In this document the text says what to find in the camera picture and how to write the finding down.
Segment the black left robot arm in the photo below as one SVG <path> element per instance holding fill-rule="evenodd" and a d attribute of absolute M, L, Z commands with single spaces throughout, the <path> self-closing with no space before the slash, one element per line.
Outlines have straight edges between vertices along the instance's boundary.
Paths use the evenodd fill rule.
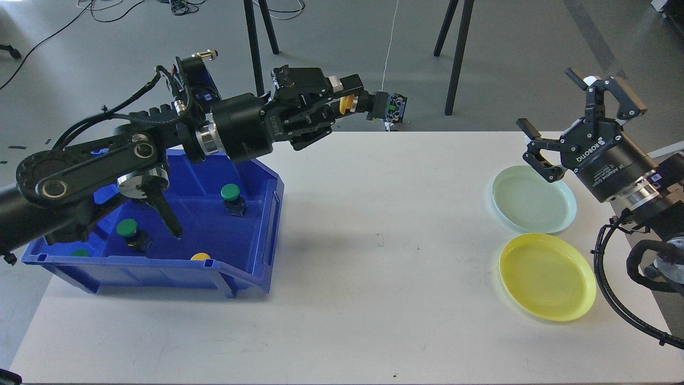
<path fill-rule="evenodd" d="M 221 98 L 206 62 L 217 51 L 178 58 L 112 109 L 80 120 L 51 150 L 23 160 L 15 183 L 2 188 L 2 257 L 38 238 L 49 244 L 86 241 L 95 225 L 130 199 L 153 207 L 170 233 L 183 230 L 163 194 L 166 151 L 182 146 L 194 163 L 222 152 L 233 163 L 270 154 L 275 142 L 296 151 L 332 131 L 337 119 L 383 113 L 385 97 L 357 75 L 325 76 L 319 68 L 281 66 L 275 90 Z"/>

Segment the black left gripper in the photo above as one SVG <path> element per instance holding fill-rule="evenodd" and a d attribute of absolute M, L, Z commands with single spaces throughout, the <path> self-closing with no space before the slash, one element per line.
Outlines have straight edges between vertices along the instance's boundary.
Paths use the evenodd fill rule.
<path fill-rule="evenodd" d="M 275 141 L 302 150 L 330 135 L 336 120 L 353 114 L 342 113 L 334 100 L 364 92 L 357 74 L 325 76 L 317 67 L 281 66 L 271 78 L 275 88 L 270 98 L 246 93 L 210 105 L 196 129 L 203 155 L 222 152 L 238 164 L 271 153 Z"/>

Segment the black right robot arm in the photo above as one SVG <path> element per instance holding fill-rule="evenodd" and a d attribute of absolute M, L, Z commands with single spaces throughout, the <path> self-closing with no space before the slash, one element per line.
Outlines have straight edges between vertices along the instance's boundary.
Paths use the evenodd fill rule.
<path fill-rule="evenodd" d="M 527 119 L 518 119 L 528 138 L 523 160 L 546 182 L 559 182 L 571 171 L 599 202 L 623 205 L 623 211 L 601 227 L 592 251 L 600 291 L 628 324 L 660 345 L 682 349 L 682 338 L 643 321 L 617 298 L 604 266 L 614 232 L 653 232 L 656 240 L 641 240 L 631 249 L 626 273 L 653 292 L 682 295 L 683 203 L 673 191 L 682 185 L 682 151 L 655 163 L 628 137 L 625 124 L 647 107 L 623 78 L 581 76 L 571 68 L 565 73 L 586 95 L 584 114 L 557 139 L 542 138 Z"/>

